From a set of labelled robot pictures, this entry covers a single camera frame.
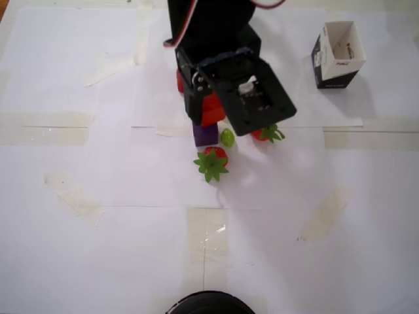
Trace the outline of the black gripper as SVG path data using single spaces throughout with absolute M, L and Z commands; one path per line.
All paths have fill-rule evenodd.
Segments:
M 251 26 L 221 39 L 187 35 L 181 41 L 175 49 L 178 86 L 194 124 L 228 118 L 243 136 L 295 116 L 296 107 L 260 49 Z

